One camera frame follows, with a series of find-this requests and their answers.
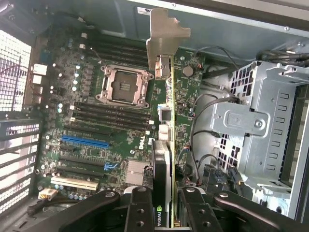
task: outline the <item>green circuit board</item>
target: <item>green circuit board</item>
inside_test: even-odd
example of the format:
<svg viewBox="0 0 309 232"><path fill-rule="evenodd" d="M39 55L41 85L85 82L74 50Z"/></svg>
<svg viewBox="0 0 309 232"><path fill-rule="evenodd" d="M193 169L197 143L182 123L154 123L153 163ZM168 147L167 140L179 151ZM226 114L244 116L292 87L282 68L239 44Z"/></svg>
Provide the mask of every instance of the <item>green circuit board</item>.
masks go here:
<svg viewBox="0 0 309 232"><path fill-rule="evenodd" d="M151 160L151 141L158 139L160 124L157 106L166 102L166 82L149 81L146 94L149 107L146 109L104 105L96 99L104 80L101 67L118 65L147 70L145 43L109 36L91 37L91 32L87 32L86 36L82 33L69 28L51 27L47 34L48 42L41 52L40 62L48 65L45 77L48 88L44 90L43 100L47 107L43 110L45 123L36 166L36 186L38 191L42 188L58 189L58 186L51 184L51 178L61 174L99 183L98 190L110 188L123 193L128 186L136 185L127 182L129 163L135 161L145 166ZM99 57L97 50L89 49L95 44L100 44L103 50L111 49L111 55ZM127 52L128 58L124 58L122 49ZM178 103L174 131L176 154L189 143L192 122L189 109L198 95L202 77L200 70L195 70L191 77L184 77L182 68L187 65L197 66L197 59L193 57L193 52L179 50L174 57L175 98ZM121 122L115 123L112 117L104 116L111 111L132 118L135 116L132 121L136 123L139 115L149 117L151 123L145 127L148 132L124 127ZM104 142L109 147L65 142L62 136ZM181 163L185 161L186 155L181 157ZM72 192L80 195L95 193L66 186L58 190L64 196Z"/></svg>

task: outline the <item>white pci slot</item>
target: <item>white pci slot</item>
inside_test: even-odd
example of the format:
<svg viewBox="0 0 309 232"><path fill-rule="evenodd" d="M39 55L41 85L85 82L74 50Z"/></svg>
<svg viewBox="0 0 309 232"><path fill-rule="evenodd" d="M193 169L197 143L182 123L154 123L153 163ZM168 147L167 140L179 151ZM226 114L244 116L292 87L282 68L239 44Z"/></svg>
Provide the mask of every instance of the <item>white pci slot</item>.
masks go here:
<svg viewBox="0 0 309 232"><path fill-rule="evenodd" d="M95 182L88 182L84 180L77 180L71 178L64 178L61 176L54 176L50 182L51 184L55 185L63 185L63 186L70 186L79 189L87 189L87 190L97 190L98 183Z"/></svg>

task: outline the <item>black pcie slot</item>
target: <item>black pcie slot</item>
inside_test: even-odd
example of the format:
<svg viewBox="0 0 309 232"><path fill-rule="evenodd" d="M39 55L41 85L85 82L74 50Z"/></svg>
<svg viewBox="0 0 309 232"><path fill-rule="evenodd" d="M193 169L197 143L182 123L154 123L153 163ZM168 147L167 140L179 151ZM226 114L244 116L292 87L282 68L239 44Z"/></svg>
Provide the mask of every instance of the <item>black pcie slot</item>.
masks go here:
<svg viewBox="0 0 309 232"><path fill-rule="evenodd" d="M120 125L120 124L115 124L112 122L102 122L101 119L96 120L93 118L87 118L87 117L75 117L76 120L80 120L83 122L93 122L93 123L97 123L100 124L100 126L105 126L105 127L111 127L111 128L116 128L116 129L120 129L120 130L127 130L127 131L138 131L141 133L145 133L145 129L140 129L140 128L135 128L135 127L131 127L131 126L126 126L126 125Z"/></svg>
<svg viewBox="0 0 309 232"><path fill-rule="evenodd" d="M119 118L119 119L123 119L123 120L127 120L127 121L132 121L132 122L139 122L142 124L148 124L148 120L145 118L139 118L139 117L134 117L134 116L126 116L126 115L121 115L118 114L118 112L111 112L109 110L100 110L100 109L92 109L89 107L84 107L84 106L80 106L78 109L78 111L80 112L90 112L90 113L98 113L100 115L103 116L108 116L108 117L115 117L115 118Z"/></svg>
<svg viewBox="0 0 309 232"><path fill-rule="evenodd" d="M127 126L135 126L137 128L145 129L145 130L147 130L149 128L149 124L146 124L146 123L132 122L132 121L128 121L128 120L125 120L125 119L112 118L110 116L100 116L100 115L88 113L88 112L78 112L78 113L74 112L73 113L73 117L79 117L79 116L83 116L85 118L95 118L95 119L99 119L99 120L106 121L106 122L112 121L112 122L117 123L117 124L127 125Z"/></svg>
<svg viewBox="0 0 309 232"><path fill-rule="evenodd" d="M82 163L82 164L89 164L93 166L98 166L98 167L104 167L104 163L99 163L96 161L90 161L90 160L85 160L85 159L78 159L78 158L73 158L73 157L67 157L67 156L59 156L59 160L64 160L64 161L69 161L69 162L74 162L74 163Z"/></svg>
<svg viewBox="0 0 309 232"><path fill-rule="evenodd" d="M79 126L74 126L74 125L64 125L63 126L64 129L69 130L69 131L77 131L77 132L88 132L91 134L99 134L99 135L106 135L111 137L111 133L106 133L106 132L102 132L96 129L92 129L92 128L84 128L84 127L79 127Z"/></svg>
<svg viewBox="0 0 309 232"><path fill-rule="evenodd" d="M98 178L103 178L104 176L104 174L102 173L97 173L97 172L92 172L92 171L87 171L87 170L82 170L82 169L77 169L77 168L57 167L56 169L58 172L76 173L76 174L94 176Z"/></svg>
<svg viewBox="0 0 309 232"><path fill-rule="evenodd" d="M88 106L88 107L93 107L93 108L98 108L98 109L108 109L110 111L116 111L116 112L119 112L119 113L126 113L124 115L132 114L133 116L139 115L139 116L144 117L144 118L151 118L151 115L149 115L147 113L123 109L123 108L116 107L116 106L107 106L107 105L102 105L102 104L101 105L94 105L94 104L78 102L78 101L76 101L74 103L74 105L75 106Z"/></svg>

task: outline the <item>chip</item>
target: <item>chip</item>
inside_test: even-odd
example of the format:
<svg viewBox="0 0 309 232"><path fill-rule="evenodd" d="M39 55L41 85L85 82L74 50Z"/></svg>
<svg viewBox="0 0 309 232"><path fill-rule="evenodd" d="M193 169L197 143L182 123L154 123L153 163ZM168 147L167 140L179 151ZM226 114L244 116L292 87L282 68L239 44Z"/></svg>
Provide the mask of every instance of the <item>chip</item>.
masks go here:
<svg viewBox="0 0 309 232"><path fill-rule="evenodd" d="M183 139L184 138L184 132L178 132L177 133L177 138L181 138L181 139Z"/></svg>
<svg viewBox="0 0 309 232"><path fill-rule="evenodd" d="M116 184L116 183L117 183L117 180L118 180L117 177L111 177L111 178L110 178L110 183Z"/></svg>

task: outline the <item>motherboard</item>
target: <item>motherboard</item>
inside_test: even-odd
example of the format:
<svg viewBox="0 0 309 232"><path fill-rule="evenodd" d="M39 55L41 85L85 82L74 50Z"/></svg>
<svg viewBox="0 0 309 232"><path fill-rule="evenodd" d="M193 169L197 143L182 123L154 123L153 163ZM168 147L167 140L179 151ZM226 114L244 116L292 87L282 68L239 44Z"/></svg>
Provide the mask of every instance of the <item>motherboard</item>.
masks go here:
<svg viewBox="0 0 309 232"><path fill-rule="evenodd" d="M105 189L123 194L142 185L153 140L170 141L172 133L176 155L189 145L202 57L179 49L174 79L162 81L148 69L144 42L58 26L45 37L46 75L31 83L32 103L44 105L38 191L55 189L76 200ZM159 132L169 119L164 107L171 89L175 130ZM184 165L186 153L174 159Z"/></svg>

